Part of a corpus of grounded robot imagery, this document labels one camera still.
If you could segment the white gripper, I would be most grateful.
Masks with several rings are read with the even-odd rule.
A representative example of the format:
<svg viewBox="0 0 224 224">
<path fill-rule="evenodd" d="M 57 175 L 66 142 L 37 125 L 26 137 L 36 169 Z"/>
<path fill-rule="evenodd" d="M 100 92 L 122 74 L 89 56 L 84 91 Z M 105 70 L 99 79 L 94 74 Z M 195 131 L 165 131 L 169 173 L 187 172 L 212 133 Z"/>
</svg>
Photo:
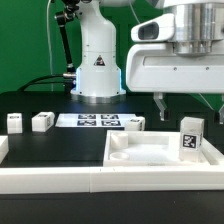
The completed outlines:
<svg viewBox="0 0 224 224">
<path fill-rule="evenodd" d="M 136 44 L 127 56 L 126 85 L 133 92 L 157 92 L 153 99 L 165 121 L 163 93 L 224 93 L 224 42 L 201 56 L 176 55 L 169 43 Z M 221 99 L 219 123 L 224 124 L 224 94 Z"/>
</svg>

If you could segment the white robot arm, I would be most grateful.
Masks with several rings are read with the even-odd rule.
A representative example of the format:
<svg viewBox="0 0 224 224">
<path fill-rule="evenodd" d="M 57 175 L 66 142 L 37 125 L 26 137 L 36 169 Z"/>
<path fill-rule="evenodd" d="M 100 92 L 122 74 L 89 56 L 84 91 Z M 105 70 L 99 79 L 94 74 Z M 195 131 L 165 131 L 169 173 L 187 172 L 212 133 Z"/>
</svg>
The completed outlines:
<svg viewBox="0 0 224 224">
<path fill-rule="evenodd" d="M 163 14 L 134 26 L 126 61 L 126 79 L 116 64 L 116 29 L 100 12 L 135 0 L 81 0 L 78 18 L 82 34 L 82 63 L 74 77 L 74 99 L 110 103 L 133 92 L 151 92 L 161 111 L 165 93 L 224 95 L 224 0 L 146 0 Z"/>
</svg>

